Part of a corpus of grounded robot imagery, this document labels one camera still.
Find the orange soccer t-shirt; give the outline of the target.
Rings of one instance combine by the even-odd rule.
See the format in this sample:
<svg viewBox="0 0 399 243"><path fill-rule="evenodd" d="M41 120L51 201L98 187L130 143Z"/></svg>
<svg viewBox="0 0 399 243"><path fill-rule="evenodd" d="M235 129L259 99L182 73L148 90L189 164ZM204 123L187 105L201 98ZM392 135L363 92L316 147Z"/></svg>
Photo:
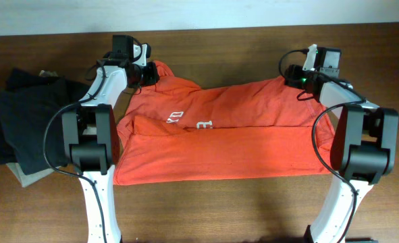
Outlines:
<svg viewBox="0 0 399 243"><path fill-rule="evenodd" d="M324 174L335 132L324 111L282 77L204 89L157 63L159 81L134 95L117 125L119 186Z"/></svg>

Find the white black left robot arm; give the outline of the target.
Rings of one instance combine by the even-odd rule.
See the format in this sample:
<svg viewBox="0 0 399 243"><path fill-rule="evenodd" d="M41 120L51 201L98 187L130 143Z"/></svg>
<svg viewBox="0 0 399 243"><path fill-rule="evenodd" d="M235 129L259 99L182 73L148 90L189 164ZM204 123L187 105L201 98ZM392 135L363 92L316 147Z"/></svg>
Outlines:
<svg viewBox="0 0 399 243"><path fill-rule="evenodd" d="M159 80L155 63L100 60L90 89L61 115L65 155L84 193L88 242L122 241L115 213L113 177L120 143L113 108L127 88Z"/></svg>

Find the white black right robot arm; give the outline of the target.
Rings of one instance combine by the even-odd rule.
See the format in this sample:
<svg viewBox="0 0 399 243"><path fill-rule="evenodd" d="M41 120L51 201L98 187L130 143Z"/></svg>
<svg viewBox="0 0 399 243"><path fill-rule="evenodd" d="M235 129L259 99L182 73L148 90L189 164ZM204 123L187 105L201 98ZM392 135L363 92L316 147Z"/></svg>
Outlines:
<svg viewBox="0 0 399 243"><path fill-rule="evenodd" d="M360 203L381 177L394 168L399 114L380 107L355 91L346 80L316 70L290 65L283 74L287 86L308 93L325 110L315 119L311 141L319 154L316 130L329 112L338 118L328 162L320 163L333 174L325 202L307 226L304 242L345 242Z"/></svg>

